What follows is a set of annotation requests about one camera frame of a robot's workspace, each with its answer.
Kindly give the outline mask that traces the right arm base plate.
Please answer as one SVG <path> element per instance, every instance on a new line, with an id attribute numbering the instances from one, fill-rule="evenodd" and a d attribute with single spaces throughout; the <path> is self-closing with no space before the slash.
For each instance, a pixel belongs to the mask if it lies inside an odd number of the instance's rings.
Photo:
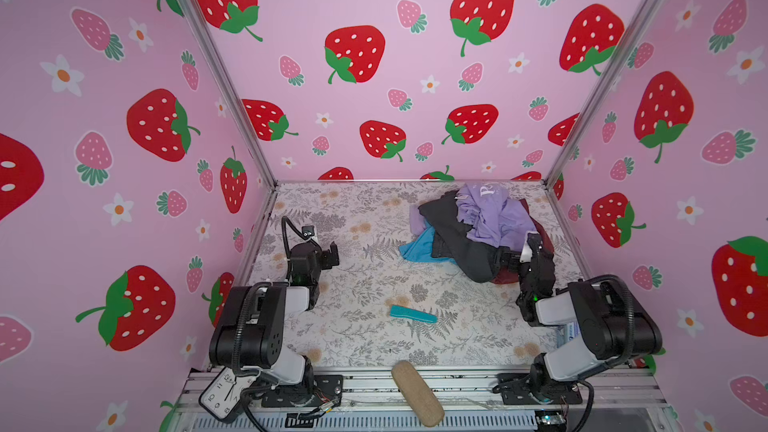
<path id="1" fill-rule="evenodd" d="M 501 373 L 492 387 L 505 405 L 580 405 L 583 403 L 576 382 L 546 380 L 536 385 L 529 373 Z"/>

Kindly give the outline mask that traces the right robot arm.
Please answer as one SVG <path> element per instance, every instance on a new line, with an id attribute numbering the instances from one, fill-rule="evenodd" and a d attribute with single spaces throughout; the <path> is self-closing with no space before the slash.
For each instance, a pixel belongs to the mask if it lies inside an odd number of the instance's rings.
<path id="1" fill-rule="evenodd" d="M 516 299 L 522 318 L 533 327 L 574 325 L 577 334 L 556 350 L 534 359 L 523 392 L 552 401 L 561 389 L 626 363 L 659 352 L 659 327 L 615 275 L 570 282 L 556 291 L 553 254 L 536 232 L 526 235 Z"/>

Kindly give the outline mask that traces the dark grey cloth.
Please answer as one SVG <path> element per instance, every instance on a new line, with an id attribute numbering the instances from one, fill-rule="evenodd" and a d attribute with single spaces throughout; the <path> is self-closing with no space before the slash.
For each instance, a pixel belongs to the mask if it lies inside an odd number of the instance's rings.
<path id="1" fill-rule="evenodd" d="M 517 283 L 520 253 L 506 246 L 494 247 L 470 240 L 467 234 L 472 227 L 457 218 L 458 192 L 458 189 L 449 190 L 438 199 L 418 206 L 420 215 L 435 230 L 431 257 L 453 259 L 476 283 Z"/>

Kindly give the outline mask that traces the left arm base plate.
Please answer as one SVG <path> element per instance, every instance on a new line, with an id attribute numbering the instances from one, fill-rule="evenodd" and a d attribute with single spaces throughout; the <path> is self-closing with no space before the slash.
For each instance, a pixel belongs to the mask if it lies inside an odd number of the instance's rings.
<path id="1" fill-rule="evenodd" d="M 262 408 L 319 407 L 341 401 L 343 375 L 321 374 L 296 385 L 280 385 L 261 399 Z"/>

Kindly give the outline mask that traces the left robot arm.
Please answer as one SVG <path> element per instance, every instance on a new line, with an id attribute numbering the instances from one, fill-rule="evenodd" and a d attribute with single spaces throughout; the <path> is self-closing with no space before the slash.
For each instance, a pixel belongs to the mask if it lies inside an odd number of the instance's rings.
<path id="1" fill-rule="evenodd" d="M 311 360 L 284 344 L 286 319 L 314 309 L 321 273 L 340 264 L 337 244 L 327 249 L 315 240 L 312 226 L 297 228 L 281 218 L 287 275 L 282 281 L 259 282 L 231 290 L 209 345 L 213 366 L 236 379 L 265 385 L 265 396 L 303 405 L 317 396 Z"/>

